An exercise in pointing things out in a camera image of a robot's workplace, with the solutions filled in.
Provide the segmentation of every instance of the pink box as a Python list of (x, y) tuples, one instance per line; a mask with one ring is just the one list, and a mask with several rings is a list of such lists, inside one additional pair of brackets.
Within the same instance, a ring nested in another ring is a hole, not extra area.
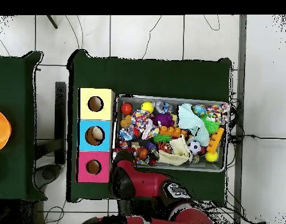
[[(87, 171), (87, 164), (96, 160), (101, 165), (98, 174), (91, 174)], [(110, 152), (80, 151), (79, 152), (79, 174), (78, 182), (107, 183), (110, 176)]]

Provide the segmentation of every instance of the yellow box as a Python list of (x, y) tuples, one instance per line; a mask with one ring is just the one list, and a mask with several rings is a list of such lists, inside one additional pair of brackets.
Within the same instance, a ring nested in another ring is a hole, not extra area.
[(115, 93), (111, 89), (80, 88), (80, 118), (111, 120), (114, 100)]

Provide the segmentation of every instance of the orange bowl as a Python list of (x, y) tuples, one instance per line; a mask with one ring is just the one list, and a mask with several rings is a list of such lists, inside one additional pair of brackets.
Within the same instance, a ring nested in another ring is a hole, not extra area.
[(0, 150), (8, 142), (11, 135), (11, 125), (7, 118), (0, 112)]

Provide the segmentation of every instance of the green toy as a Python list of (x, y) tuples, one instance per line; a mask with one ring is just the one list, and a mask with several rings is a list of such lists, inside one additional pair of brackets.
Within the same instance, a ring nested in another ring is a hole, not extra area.
[(208, 130), (209, 135), (214, 134), (217, 132), (218, 128), (220, 127), (219, 122), (213, 122), (207, 119), (208, 115), (201, 116), (200, 119), (203, 120), (206, 129)]
[(157, 144), (158, 142), (169, 142), (170, 140), (172, 140), (171, 136), (167, 136), (167, 135), (160, 135), (157, 134), (156, 136), (153, 137), (154, 142)]

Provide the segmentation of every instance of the soccer ball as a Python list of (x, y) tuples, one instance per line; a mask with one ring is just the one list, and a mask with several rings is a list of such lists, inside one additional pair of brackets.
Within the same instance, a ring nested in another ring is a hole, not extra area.
[(194, 155), (201, 151), (201, 145), (199, 142), (190, 141), (188, 142), (187, 146)]

